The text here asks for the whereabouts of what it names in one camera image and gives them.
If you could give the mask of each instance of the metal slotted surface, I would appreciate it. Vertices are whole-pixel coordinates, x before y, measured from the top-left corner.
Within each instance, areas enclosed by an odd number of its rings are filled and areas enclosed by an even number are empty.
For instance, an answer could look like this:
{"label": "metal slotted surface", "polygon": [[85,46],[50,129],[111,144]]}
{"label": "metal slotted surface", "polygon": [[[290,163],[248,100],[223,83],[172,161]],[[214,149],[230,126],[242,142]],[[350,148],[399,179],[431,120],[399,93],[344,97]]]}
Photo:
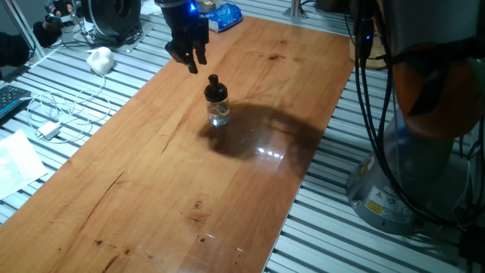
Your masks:
{"label": "metal slotted surface", "polygon": [[[378,126],[386,73],[368,71]],[[351,171],[371,152],[352,72],[320,141],[267,263],[267,272],[457,272],[459,232],[432,239],[402,237],[372,228],[346,198]],[[393,117],[393,107],[386,122]],[[470,137],[465,137],[468,152]],[[458,156],[458,142],[453,155]]]}
{"label": "metal slotted surface", "polygon": [[[340,14],[316,11],[305,5],[308,19],[284,17],[290,0],[233,0],[244,15],[295,24],[316,30],[346,35]],[[169,60],[164,45],[171,39],[170,30],[160,16],[143,16],[155,24],[148,36],[131,53],[115,53],[117,65],[106,76],[107,85],[99,95],[108,99],[112,110],[103,121],[94,124],[83,138],[72,143],[51,144],[37,140],[21,111],[0,127],[0,139],[22,129],[48,169],[48,174],[17,193],[0,201],[0,225],[12,216],[116,111],[150,80]],[[75,100],[85,89],[97,90],[102,79],[89,72],[88,54],[58,50],[12,84],[34,93],[54,91]],[[458,235],[443,232],[444,239],[431,239],[418,234],[400,237],[381,233],[365,224],[349,207],[345,197],[350,171],[371,151],[363,126],[351,75],[321,139],[308,173],[284,222],[280,236],[270,254],[266,272],[456,272]],[[380,116],[386,74],[368,72],[371,104],[375,117]],[[100,118],[107,103],[96,100],[80,114],[82,118]],[[44,111],[32,111],[33,126],[47,117]],[[392,107],[386,122],[393,116]],[[59,138],[75,137],[83,127],[66,126]],[[469,141],[465,141],[465,151]],[[454,153],[458,152],[455,144]]]}

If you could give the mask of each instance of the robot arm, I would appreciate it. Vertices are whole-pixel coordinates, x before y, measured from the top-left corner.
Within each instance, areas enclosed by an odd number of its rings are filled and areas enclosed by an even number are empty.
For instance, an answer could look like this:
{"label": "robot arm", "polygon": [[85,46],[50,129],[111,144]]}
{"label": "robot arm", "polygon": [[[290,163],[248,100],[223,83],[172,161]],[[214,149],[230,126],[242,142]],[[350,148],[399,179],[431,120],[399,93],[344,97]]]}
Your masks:
{"label": "robot arm", "polygon": [[207,64],[205,44],[209,43],[208,19],[199,17],[197,5],[190,0],[155,0],[167,25],[172,30],[172,41],[165,49],[175,61],[189,67],[190,73],[197,74],[193,50],[196,50],[200,64]]}

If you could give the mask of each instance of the wood grain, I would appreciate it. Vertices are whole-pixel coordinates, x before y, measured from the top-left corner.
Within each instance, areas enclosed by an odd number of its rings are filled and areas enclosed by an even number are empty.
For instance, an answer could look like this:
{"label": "wood grain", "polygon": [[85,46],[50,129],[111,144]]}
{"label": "wood grain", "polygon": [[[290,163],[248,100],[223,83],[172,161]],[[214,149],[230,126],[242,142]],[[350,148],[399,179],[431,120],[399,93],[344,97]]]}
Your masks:
{"label": "wood grain", "polygon": [[[170,61],[0,227],[0,272],[260,272],[352,70],[348,39],[245,17]],[[218,74],[231,121],[208,124]]]}

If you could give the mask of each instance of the bottle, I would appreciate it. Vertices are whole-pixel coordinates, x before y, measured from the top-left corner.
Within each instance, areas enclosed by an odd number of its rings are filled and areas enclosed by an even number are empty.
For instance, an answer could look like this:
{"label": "bottle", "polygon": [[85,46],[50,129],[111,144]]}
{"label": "bottle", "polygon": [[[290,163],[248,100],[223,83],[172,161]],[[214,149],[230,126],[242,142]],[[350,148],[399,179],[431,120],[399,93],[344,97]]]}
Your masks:
{"label": "bottle", "polygon": [[215,127],[223,126],[229,122],[230,114],[227,87],[219,83],[215,74],[209,76],[209,83],[204,91],[209,122]]}

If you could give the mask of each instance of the blue bag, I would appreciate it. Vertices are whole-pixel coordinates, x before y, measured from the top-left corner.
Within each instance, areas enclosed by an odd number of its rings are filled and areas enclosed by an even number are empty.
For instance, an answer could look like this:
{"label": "blue bag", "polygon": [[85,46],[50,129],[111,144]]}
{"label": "blue bag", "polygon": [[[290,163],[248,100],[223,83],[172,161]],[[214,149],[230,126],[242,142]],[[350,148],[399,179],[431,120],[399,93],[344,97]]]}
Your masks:
{"label": "blue bag", "polygon": [[216,33],[223,32],[243,20],[241,9],[230,3],[201,16],[209,19],[209,28]]}

